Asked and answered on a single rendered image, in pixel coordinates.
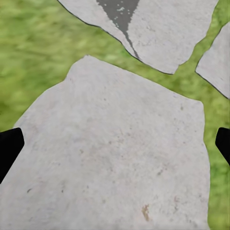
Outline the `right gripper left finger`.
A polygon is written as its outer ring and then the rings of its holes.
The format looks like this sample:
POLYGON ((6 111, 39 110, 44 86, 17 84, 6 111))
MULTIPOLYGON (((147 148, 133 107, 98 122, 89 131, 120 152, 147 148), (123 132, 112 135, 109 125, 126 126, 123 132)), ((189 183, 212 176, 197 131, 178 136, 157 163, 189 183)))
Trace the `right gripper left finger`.
POLYGON ((23 147, 24 138, 19 127, 0 133, 0 184, 23 147))

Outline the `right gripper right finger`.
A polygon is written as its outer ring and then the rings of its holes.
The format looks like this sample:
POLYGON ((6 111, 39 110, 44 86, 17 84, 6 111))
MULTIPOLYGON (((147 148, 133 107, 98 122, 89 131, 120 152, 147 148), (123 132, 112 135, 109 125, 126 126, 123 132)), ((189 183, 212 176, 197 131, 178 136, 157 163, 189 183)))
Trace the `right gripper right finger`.
POLYGON ((215 144, 230 165, 230 129, 219 128, 215 144))

